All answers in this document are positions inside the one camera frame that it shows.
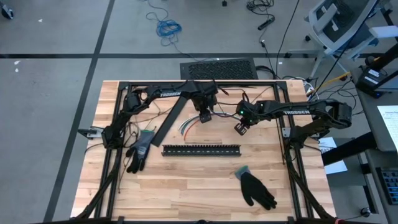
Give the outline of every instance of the label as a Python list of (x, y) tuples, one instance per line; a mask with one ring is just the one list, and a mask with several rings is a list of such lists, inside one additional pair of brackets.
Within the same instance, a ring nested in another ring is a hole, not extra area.
[(168, 97), (168, 96), (179, 96), (181, 92), (175, 92), (175, 93), (161, 93), (160, 97)]
[(369, 78), (369, 77), (365, 77), (365, 79), (367, 80), (367, 81), (369, 81), (369, 82), (372, 82), (372, 83), (374, 83), (374, 84), (378, 84), (378, 82), (376, 82), (376, 81), (374, 81), (373, 79), (371, 79), (371, 78)]
[(371, 75), (374, 75), (375, 77), (378, 77), (378, 78), (380, 77), (379, 73), (377, 71), (375, 71), (375, 70), (369, 69), (368, 73), (371, 74)]
[(303, 111), (284, 111), (286, 115), (295, 115), (295, 114), (310, 114), (309, 111), (303, 110)]

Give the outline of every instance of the gray glove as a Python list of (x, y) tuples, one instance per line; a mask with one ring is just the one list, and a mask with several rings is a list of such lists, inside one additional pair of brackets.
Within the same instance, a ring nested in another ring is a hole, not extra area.
[(135, 174), (138, 170), (142, 171), (145, 166), (145, 160), (147, 159), (150, 142), (155, 136), (154, 131), (141, 130), (139, 139), (136, 143), (130, 146), (130, 149), (126, 152), (126, 157), (132, 156), (132, 162), (127, 168), (127, 172)]

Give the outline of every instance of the blue cable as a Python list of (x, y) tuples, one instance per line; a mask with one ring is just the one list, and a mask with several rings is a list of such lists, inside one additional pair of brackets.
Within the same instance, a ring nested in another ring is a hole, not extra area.
[(182, 31), (182, 26), (178, 23), (175, 22), (173, 19), (167, 19), (169, 16), (169, 12), (168, 10), (162, 8), (162, 7), (156, 7), (153, 6), (149, 0), (138, 0), (141, 2), (148, 2), (148, 5), (151, 8), (154, 9), (160, 9), (166, 12), (166, 16), (163, 19), (159, 19), (159, 17), (157, 16), (156, 12), (148, 12), (145, 17), (148, 20), (151, 21), (156, 21), (157, 25), (156, 25), (156, 34), (161, 38), (160, 40), (160, 44), (163, 47), (166, 46), (170, 46), (170, 45), (174, 45), (175, 49), (180, 53), (180, 54), (184, 54), (187, 55), (188, 57), (194, 59), (197, 62), (203, 62), (205, 60), (215, 60), (213, 58), (205, 58), (203, 60), (197, 60), (195, 57), (193, 57), (190, 54), (187, 53), (183, 53), (181, 52), (178, 48), (176, 43), (178, 43), (178, 33), (180, 33)]

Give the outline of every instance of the white paper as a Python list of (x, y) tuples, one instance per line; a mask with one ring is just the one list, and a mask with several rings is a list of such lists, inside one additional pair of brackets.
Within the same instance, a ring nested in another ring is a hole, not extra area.
[(398, 106), (377, 106), (398, 151)]
[[(325, 153), (329, 150), (336, 148), (335, 140), (332, 137), (321, 138), (319, 139), (319, 149), (322, 153)], [(335, 174), (337, 172), (347, 171), (346, 164), (344, 161), (338, 161), (333, 164), (325, 166), (326, 174)]]

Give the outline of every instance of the chair wheel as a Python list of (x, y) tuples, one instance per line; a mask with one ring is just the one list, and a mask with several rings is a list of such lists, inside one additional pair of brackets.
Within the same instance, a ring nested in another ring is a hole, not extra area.
[(292, 53), (288, 53), (288, 52), (286, 52), (286, 54), (285, 54), (284, 58), (290, 58), (291, 56), (292, 56)]
[(9, 9), (6, 5), (2, 6), (1, 15), (4, 16), (4, 18), (6, 18), (6, 19), (14, 18), (14, 12), (12, 11), (12, 9)]

